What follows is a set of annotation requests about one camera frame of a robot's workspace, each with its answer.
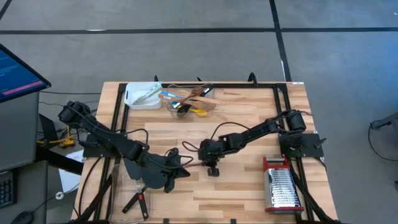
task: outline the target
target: concrete floor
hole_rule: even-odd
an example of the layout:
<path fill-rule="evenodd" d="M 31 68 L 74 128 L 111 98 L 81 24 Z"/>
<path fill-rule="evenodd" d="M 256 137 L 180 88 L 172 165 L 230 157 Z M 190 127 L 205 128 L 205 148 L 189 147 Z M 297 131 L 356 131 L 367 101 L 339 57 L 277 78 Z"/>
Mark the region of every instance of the concrete floor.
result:
<path fill-rule="evenodd" d="M 282 28 L 397 27 L 394 0 L 277 0 Z M 13 0 L 0 30 L 273 27 L 268 0 Z M 339 219 L 346 223 L 398 220 L 398 163 L 378 158 L 368 144 L 369 123 L 398 110 L 398 32 L 283 33 L 293 81 L 305 82 L 321 136 Z M 284 80 L 273 32 L 217 34 L 0 35 L 50 91 L 101 91 L 106 81 Z M 41 94 L 64 104 L 98 96 Z M 40 106 L 57 120 L 60 108 Z M 397 138 L 372 132 L 375 148 L 398 159 Z M 50 170 L 50 192 L 59 191 Z M 48 223 L 65 222 L 74 195 L 53 203 Z"/>

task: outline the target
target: metal grater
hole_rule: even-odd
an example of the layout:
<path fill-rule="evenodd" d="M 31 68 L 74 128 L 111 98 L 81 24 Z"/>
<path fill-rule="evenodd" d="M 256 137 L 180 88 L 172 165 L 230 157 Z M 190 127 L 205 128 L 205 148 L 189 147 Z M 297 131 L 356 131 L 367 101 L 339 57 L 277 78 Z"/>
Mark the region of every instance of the metal grater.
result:
<path fill-rule="evenodd" d="M 269 165 L 269 162 L 283 162 Z M 266 212 L 301 213 L 299 196 L 286 158 L 263 158 Z"/>

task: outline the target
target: white paper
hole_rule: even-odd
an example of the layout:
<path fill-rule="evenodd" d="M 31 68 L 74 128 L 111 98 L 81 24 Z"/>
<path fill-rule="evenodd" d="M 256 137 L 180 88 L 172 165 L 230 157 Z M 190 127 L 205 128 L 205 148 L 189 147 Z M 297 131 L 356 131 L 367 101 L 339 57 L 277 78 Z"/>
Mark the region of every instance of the white paper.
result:
<path fill-rule="evenodd" d="M 83 150 L 70 153 L 67 157 L 78 162 L 83 162 Z M 63 169 L 58 170 L 60 171 L 62 190 L 64 192 L 70 191 L 80 183 L 80 175 L 69 173 Z"/>

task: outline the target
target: wooden tabletop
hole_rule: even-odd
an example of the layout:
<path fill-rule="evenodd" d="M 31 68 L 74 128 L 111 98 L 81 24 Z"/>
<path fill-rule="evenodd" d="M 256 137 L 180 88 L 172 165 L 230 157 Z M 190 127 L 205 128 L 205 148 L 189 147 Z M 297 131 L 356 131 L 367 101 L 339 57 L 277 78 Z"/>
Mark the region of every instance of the wooden tabletop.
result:
<path fill-rule="evenodd" d="M 116 103 L 118 82 L 107 82 L 103 86 L 101 99 L 97 110 L 99 122 L 111 126 L 113 110 Z M 307 94 L 303 83 L 287 83 L 292 109 L 310 111 Z M 274 94 L 268 88 L 217 88 L 216 99 L 227 102 L 217 105 L 212 116 L 201 118 L 194 116 L 188 120 L 172 117 L 166 108 L 166 102 L 159 110 L 131 110 L 127 120 L 127 130 L 145 128 L 149 132 L 151 153 L 164 154 L 173 147 L 179 148 L 181 155 L 190 155 L 198 162 L 197 154 L 182 147 L 182 141 L 189 141 L 198 146 L 205 138 L 209 138 L 214 129 L 222 122 L 235 121 L 245 126 L 255 126 L 266 118 L 277 114 Z M 124 103 L 119 112 L 118 127 L 121 125 Z M 306 132 L 315 130 L 311 116 L 303 114 L 307 125 Z M 222 126 L 215 136 L 244 131 L 233 124 Z M 144 141 L 144 134 L 129 134 L 129 138 Z M 264 177 L 262 158 L 280 157 L 280 147 L 276 134 L 270 134 L 249 143 L 237 154 L 221 159 L 218 168 L 219 177 L 208 177 L 207 167 L 193 166 L 187 170 L 190 177 L 177 179 L 171 193 L 163 193 L 162 189 L 150 192 L 150 218 L 147 223 L 161 223 L 169 218 L 171 223 L 229 223 L 232 218 L 238 223 L 295 223 L 293 215 L 270 215 L 264 211 Z M 85 161 L 81 176 L 81 185 L 96 158 Z M 86 208 L 98 192 L 103 161 L 96 165 L 90 175 L 83 194 L 82 210 Z M 319 206 L 330 217 L 337 219 L 335 206 L 331 196 L 325 168 L 315 159 L 303 158 L 308 189 Z M 124 167 L 118 168 L 119 184 L 116 189 L 116 200 L 113 205 L 114 222 L 142 220 L 139 205 L 127 214 L 121 210 L 135 194 L 135 185 L 129 178 L 124 178 Z M 75 206 L 78 207 L 81 187 L 78 190 Z M 108 195 L 105 195 L 100 219 L 105 218 Z"/>

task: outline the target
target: white plastic bin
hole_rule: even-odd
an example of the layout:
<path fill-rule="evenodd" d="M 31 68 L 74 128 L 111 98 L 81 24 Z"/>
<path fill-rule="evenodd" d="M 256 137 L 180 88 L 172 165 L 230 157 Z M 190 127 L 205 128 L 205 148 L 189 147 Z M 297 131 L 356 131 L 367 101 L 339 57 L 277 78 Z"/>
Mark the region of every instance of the white plastic bin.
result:
<path fill-rule="evenodd" d="M 132 103 L 140 96 L 145 95 L 158 82 L 132 82 L 126 86 L 126 94 L 124 95 L 124 103 L 133 110 L 155 110 L 162 106 L 162 99 L 159 98 L 158 91 L 148 99 L 140 102 L 137 105 Z"/>

